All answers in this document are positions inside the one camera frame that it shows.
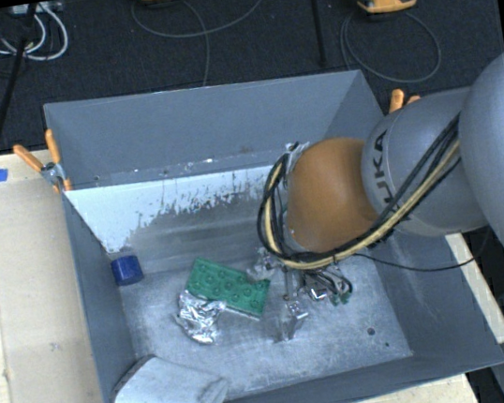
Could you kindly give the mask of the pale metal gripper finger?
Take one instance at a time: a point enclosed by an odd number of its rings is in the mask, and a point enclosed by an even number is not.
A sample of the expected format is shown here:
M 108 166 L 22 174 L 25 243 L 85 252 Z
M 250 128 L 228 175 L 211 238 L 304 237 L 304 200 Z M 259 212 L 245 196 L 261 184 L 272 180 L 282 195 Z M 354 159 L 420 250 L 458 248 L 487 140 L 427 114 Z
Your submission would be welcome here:
M 281 272 L 283 263 L 264 247 L 257 250 L 256 259 L 247 269 L 248 276 L 253 281 L 272 279 L 276 273 Z
M 278 324 L 279 339 L 291 341 L 299 329 L 301 329 L 304 320 L 308 316 L 307 310 L 300 301 L 289 301 L 285 303 L 280 315 Z

